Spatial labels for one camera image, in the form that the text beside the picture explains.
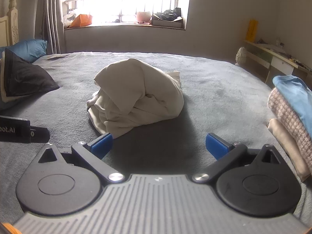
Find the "cream bear hoodie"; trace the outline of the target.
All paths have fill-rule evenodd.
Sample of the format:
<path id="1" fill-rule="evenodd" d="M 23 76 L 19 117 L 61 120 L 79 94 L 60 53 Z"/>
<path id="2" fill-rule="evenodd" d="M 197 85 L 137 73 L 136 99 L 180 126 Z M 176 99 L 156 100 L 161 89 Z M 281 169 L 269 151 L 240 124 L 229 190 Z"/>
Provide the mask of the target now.
<path id="1" fill-rule="evenodd" d="M 135 127 L 180 115 L 180 72 L 164 72 L 138 59 L 111 63 L 94 77 L 98 91 L 87 101 L 94 128 L 118 138 Z"/>

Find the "black folded garment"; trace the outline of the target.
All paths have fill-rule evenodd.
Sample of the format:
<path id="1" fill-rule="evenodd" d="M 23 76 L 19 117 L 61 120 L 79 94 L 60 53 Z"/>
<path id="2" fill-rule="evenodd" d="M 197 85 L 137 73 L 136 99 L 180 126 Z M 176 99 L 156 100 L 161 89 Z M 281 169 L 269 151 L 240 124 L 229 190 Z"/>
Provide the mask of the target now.
<path id="1" fill-rule="evenodd" d="M 14 52 L 2 52 L 1 94 L 5 100 L 59 89 L 59 85 L 40 66 L 33 65 Z"/>

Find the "beige folded garment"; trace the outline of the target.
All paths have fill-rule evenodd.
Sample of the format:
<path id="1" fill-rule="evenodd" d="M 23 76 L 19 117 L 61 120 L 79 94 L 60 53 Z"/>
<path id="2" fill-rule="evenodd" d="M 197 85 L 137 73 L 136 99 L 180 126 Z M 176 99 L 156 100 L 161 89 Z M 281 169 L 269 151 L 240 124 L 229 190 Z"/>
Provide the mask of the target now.
<path id="1" fill-rule="evenodd" d="M 278 119 L 273 118 L 269 121 L 268 130 L 276 138 L 281 147 L 290 157 L 300 180 L 302 182 L 307 180 L 311 176 L 311 172 L 299 151 L 296 141 L 289 134 L 283 124 L 280 123 Z"/>

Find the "pink tweed folded garment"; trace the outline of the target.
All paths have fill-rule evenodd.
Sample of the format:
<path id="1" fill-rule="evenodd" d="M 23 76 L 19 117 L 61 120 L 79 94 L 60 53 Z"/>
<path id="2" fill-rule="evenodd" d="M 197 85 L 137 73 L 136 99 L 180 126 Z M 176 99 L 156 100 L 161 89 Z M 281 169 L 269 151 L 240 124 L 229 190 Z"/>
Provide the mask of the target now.
<path id="1" fill-rule="evenodd" d="M 300 161 L 295 160 L 295 162 L 300 163 L 299 165 L 303 162 L 311 173 L 311 136 L 277 88 L 274 88 L 269 95 L 268 107 L 296 142 Z"/>

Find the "blue pillow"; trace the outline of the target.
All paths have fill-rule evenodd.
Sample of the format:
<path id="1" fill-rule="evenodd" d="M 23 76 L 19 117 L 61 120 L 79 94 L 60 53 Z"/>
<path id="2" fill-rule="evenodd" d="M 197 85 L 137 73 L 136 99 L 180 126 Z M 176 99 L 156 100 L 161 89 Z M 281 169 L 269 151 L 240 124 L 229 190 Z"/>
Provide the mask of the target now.
<path id="1" fill-rule="evenodd" d="M 5 51 L 5 49 L 9 49 L 22 59 L 34 63 L 40 57 L 46 55 L 47 45 L 48 42 L 45 40 L 31 39 L 18 42 L 11 46 L 0 47 L 0 49 L 1 52 Z"/>

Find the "blue folded garment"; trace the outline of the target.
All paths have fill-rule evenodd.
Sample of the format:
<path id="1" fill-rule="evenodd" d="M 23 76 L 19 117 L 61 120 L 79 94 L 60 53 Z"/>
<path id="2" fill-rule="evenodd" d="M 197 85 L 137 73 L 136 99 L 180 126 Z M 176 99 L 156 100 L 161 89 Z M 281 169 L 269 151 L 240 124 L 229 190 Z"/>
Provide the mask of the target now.
<path id="1" fill-rule="evenodd" d="M 278 75 L 272 79 L 272 82 L 311 136 L 311 90 L 302 79 L 294 75 Z"/>

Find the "cream carved headboard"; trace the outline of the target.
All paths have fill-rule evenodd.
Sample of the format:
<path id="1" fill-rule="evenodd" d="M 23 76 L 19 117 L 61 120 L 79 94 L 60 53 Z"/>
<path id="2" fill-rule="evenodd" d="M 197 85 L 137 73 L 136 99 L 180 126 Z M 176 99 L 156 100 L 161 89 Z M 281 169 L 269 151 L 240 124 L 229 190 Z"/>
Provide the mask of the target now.
<path id="1" fill-rule="evenodd" d="M 8 12 L 1 17 L 0 40 L 1 47 L 7 47 L 19 42 L 17 0 L 9 0 Z"/>

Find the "white ribbed lamp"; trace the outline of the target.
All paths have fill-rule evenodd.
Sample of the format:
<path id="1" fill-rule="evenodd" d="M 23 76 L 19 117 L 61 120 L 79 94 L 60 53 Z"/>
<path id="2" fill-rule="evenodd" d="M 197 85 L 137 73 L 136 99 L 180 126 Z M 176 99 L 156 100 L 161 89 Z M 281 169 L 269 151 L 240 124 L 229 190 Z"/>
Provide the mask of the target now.
<path id="1" fill-rule="evenodd" d="M 235 65 L 236 66 L 243 66 L 246 63 L 246 59 L 247 59 L 247 50 L 245 47 L 240 47 L 236 57 L 235 57 Z"/>

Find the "white wooden desk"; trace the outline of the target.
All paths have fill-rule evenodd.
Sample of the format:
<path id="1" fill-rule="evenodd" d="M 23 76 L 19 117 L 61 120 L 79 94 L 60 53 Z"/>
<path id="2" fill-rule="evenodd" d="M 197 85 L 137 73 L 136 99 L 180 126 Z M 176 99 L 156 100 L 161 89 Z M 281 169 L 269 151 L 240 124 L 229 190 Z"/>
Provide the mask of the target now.
<path id="1" fill-rule="evenodd" d="M 311 70 L 300 66 L 286 57 L 271 51 L 260 44 L 245 40 L 246 57 L 265 67 L 268 74 L 265 83 L 273 88 L 273 78 L 277 75 L 294 75 L 311 88 Z"/>

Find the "grey curtain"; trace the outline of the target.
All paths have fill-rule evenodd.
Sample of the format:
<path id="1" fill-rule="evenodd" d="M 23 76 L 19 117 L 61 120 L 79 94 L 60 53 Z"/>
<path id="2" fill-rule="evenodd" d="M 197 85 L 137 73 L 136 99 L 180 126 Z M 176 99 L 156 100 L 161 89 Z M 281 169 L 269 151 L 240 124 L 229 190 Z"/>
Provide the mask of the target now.
<path id="1" fill-rule="evenodd" d="M 47 41 L 48 54 L 65 53 L 61 0 L 38 0 L 34 36 Z"/>

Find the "yellow box on desk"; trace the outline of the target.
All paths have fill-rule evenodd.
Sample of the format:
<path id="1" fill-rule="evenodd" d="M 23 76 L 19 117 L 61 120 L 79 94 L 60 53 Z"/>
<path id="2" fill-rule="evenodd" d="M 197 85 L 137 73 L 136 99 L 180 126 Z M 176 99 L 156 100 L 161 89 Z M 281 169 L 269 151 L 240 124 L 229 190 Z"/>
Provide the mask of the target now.
<path id="1" fill-rule="evenodd" d="M 245 40 L 249 42 L 254 42 L 256 38 L 257 29 L 258 29 L 258 21 L 255 19 L 251 19 L 247 27 Z"/>

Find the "orange bag on sill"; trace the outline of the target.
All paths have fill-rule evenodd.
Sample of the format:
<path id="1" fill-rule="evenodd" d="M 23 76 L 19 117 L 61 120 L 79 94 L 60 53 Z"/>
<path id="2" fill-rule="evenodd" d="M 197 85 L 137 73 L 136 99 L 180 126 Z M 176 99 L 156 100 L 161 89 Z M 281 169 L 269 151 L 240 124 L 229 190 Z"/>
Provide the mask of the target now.
<path id="1" fill-rule="evenodd" d="M 86 27 L 92 24 L 93 17 L 90 14 L 79 14 L 70 24 L 69 28 Z"/>

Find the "pink flower pot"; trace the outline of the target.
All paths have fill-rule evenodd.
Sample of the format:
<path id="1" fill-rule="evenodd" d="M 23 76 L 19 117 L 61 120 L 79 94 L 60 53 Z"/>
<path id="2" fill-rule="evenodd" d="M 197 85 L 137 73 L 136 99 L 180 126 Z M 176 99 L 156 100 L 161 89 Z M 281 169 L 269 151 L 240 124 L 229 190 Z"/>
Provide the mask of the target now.
<path id="1" fill-rule="evenodd" d="M 137 16 L 137 22 L 139 24 L 145 24 L 145 23 L 149 23 L 151 21 L 151 13 L 150 12 L 146 12 L 146 11 L 143 11 L 143 12 L 137 12 L 136 14 Z"/>

